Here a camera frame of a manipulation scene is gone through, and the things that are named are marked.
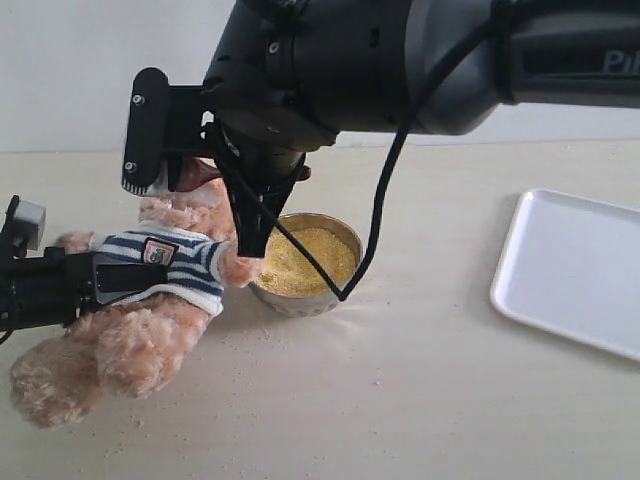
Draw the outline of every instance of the white tray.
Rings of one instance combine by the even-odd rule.
[[[640,361],[640,211],[524,193],[491,302],[517,322]]]

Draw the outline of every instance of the badge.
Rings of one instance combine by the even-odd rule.
[[[147,238],[142,251],[142,261],[143,263],[164,265],[166,267],[169,266],[173,260],[177,250],[177,245],[158,240],[157,238]]]

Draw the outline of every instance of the striped shirt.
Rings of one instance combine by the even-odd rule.
[[[223,281],[218,259],[229,242],[214,242],[204,234],[145,220],[137,228],[118,235],[94,236],[91,250],[132,263],[167,266],[167,283],[154,285],[118,304],[173,293],[212,316],[222,312]]]

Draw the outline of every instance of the spilled grains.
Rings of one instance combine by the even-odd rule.
[[[337,236],[323,228],[291,233],[334,283],[343,285],[351,279],[356,258]],[[313,265],[279,231],[274,231],[269,238],[265,268],[256,283],[265,290],[289,297],[315,295],[329,289]]]

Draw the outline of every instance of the table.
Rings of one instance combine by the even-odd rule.
[[[640,474],[638,365],[518,326],[489,285],[521,192],[545,187],[640,208],[640,142],[407,147],[377,257],[352,297],[281,319],[229,292],[182,371],[146,401],[106,398],[39,432],[6,372],[59,328],[0,347],[3,479],[631,479]],[[287,212],[368,235],[386,149],[309,160]],[[0,156],[0,201],[46,205],[44,242],[135,224],[118,153]]]

